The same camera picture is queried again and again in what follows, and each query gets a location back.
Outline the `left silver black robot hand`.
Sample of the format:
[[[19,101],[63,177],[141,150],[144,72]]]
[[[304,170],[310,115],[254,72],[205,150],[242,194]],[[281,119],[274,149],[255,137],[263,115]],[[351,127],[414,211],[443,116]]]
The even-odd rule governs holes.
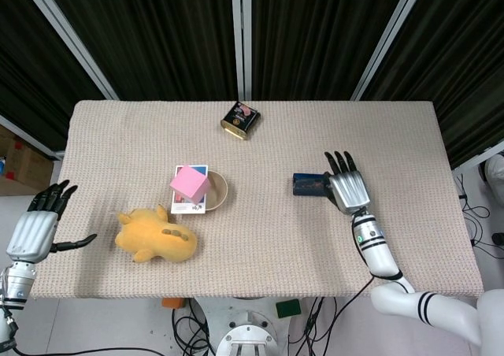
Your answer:
[[[58,223],[77,189],[64,180],[35,195],[21,214],[7,246],[6,253],[12,261],[38,264],[50,253],[80,249],[95,240],[97,236],[91,234],[75,242],[54,241]]]

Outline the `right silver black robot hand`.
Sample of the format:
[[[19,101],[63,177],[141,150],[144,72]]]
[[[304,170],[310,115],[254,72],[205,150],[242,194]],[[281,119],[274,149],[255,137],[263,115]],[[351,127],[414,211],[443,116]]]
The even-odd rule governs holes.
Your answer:
[[[328,200],[346,215],[366,213],[371,200],[352,156],[347,151],[343,154],[325,151],[324,156],[332,170],[332,173],[323,174],[324,193]]]

